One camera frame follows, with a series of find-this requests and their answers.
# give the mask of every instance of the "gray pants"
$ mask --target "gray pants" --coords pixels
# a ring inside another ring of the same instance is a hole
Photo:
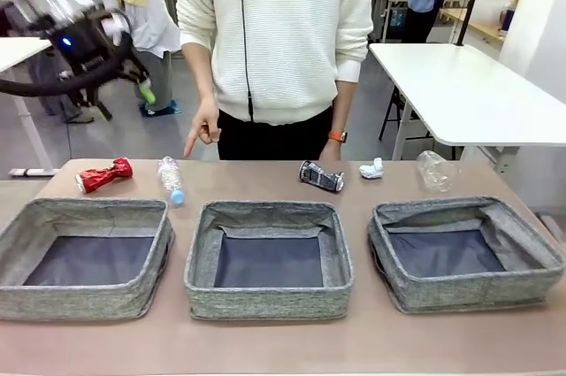
[[[148,51],[135,51],[135,56],[140,59],[143,65],[149,71],[149,79],[151,80],[151,91],[156,97],[156,102],[147,105],[150,111],[161,111],[171,104],[173,99],[172,92],[172,69],[171,69],[171,53],[166,52],[163,58],[158,58]],[[134,86],[135,96],[145,103],[145,99],[140,92],[138,86]]]
[[[27,61],[29,78],[34,84],[55,81],[64,68],[62,58],[57,54],[48,56],[47,53],[42,52]],[[39,100],[49,115],[59,115],[64,122],[82,113],[80,107],[76,106],[67,95],[44,96],[39,97]]]

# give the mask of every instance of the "plastic bottle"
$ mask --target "plastic bottle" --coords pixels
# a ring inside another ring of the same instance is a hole
[[[179,164],[172,157],[164,157],[157,164],[157,177],[161,181],[167,200],[173,206],[185,203],[185,189]]]
[[[460,173],[455,163],[432,150],[425,150],[417,157],[417,168],[426,188],[435,192],[449,191]]]

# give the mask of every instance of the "basket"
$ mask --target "basket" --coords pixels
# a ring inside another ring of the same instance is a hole
[[[0,235],[0,318],[138,318],[172,240],[161,201],[34,200]]]
[[[353,281],[326,203],[207,203],[185,269],[191,315],[206,319],[343,317]]]
[[[390,296],[407,313],[542,304],[564,273],[562,253],[494,197],[383,203],[369,235]]]

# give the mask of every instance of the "white knit sweater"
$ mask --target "white knit sweater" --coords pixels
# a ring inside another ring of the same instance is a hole
[[[254,120],[309,119],[357,82],[371,31],[371,0],[244,0]],[[181,43],[212,51],[218,106],[249,121],[241,0],[178,0]]]

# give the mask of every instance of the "white crumpled tissue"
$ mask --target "white crumpled tissue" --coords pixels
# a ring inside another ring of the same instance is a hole
[[[381,162],[381,158],[376,157],[373,160],[373,165],[360,166],[360,174],[362,174],[362,177],[369,180],[383,177],[383,163]]]

